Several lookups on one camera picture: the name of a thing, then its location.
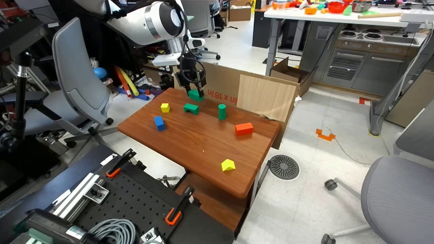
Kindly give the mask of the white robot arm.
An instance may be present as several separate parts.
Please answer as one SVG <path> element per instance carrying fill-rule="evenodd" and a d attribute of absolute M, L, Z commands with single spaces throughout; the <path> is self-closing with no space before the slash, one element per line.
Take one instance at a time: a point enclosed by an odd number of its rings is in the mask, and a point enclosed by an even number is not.
<path fill-rule="evenodd" d="M 195 86 L 204 96 L 206 72 L 193 55 L 189 19 L 181 0 L 149 0 L 145 4 L 128 5 L 120 0 L 73 0 L 87 13 L 96 15 L 110 28 L 137 46 L 167 42 L 170 53 L 158 55 L 155 66 L 178 65 L 181 85 L 190 91 Z"/>

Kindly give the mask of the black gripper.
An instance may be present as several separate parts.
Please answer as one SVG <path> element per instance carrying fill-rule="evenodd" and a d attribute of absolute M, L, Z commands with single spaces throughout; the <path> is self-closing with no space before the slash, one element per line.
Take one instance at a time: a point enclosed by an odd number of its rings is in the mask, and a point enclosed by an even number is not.
<path fill-rule="evenodd" d="M 197 55 L 187 53 L 182 57 L 179 76 L 182 80 L 185 80 L 183 88 L 186 89 L 187 93 L 190 91 L 190 82 L 197 82 L 198 93 L 200 96 L 204 96 L 205 86 L 200 81 L 205 78 L 206 72 L 205 72 L 205 66 L 202 65 L 202 62 L 198 59 Z"/>

